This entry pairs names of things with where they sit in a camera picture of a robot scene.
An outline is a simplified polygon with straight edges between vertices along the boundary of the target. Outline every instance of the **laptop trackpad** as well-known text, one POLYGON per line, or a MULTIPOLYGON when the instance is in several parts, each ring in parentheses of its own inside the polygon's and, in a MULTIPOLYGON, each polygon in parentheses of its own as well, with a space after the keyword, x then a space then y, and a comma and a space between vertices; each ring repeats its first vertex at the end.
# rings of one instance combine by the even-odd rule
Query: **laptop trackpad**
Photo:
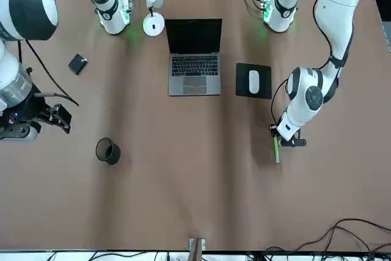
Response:
POLYGON ((183 94, 206 94, 206 76, 192 76, 183 78, 183 94))

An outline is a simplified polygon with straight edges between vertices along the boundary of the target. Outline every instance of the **brown table surface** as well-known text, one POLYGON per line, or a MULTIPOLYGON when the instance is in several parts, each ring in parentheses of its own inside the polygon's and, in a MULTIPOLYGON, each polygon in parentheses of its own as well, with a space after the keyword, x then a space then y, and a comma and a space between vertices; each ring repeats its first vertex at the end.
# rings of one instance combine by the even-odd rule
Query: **brown table surface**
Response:
MULTIPOLYGON (((144 0, 118 36, 90 0, 57 0, 55 35, 33 44, 80 107, 61 101, 69 135, 44 126, 31 144, 0 145, 0 248, 185 250, 202 237, 209 250, 293 249, 340 218, 391 226, 391 55, 375 1, 360 1, 340 87, 302 129, 306 148, 281 150, 276 164, 271 101, 235 95, 237 62, 270 65, 273 90, 296 66, 323 64, 314 1, 300 0, 289 31, 274 34, 243 0, 164 0, 165 18, 223 18, 222 95, 186 98, 167 94, 166 32, 144 35, 144 0), (89 59, 80 76, 67 67, 76 53, 89 59), (95 158, 103 136, 122 150, 116 166, 95 158)), ((26 47, 23 57, 41 90, 56 90, 26 47)), ((287 103, 281 91, 277 116, 287 103)), ((346 227, 372 246, 389 241, 346 227)), ((360 250, 336 235, 331 250, 360 250)))

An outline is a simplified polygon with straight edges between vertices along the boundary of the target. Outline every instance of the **laptop screen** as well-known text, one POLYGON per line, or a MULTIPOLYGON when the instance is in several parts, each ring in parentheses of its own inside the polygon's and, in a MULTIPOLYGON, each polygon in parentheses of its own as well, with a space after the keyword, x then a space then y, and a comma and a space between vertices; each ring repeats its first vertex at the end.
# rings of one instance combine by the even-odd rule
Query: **laptop screen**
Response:
POLYGON ((221 24, 220 18, 166 20, 170 52, 175 54, 219 52, 221 24))

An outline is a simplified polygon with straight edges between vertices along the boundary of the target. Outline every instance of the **laptop keyboard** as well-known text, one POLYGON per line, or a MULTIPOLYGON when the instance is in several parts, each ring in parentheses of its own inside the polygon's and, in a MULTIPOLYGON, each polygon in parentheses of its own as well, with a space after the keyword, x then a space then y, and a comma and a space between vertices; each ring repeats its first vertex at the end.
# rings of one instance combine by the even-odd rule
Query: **laptop keyboard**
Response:
POLYGON ((217 55, 173 56, 171 76, 217 76, 217 55))

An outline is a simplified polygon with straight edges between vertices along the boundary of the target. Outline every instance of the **green marker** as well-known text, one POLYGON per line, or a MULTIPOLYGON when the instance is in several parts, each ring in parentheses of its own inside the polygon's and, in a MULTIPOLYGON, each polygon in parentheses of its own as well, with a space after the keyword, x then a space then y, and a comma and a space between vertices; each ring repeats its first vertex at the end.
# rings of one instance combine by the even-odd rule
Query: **green marker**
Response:
POLYGON ((276 156, 276 163, 280 163, 279 143, 277 142, 277 136, 273 137, 273 142, 274 142, 274 154, 276 156))

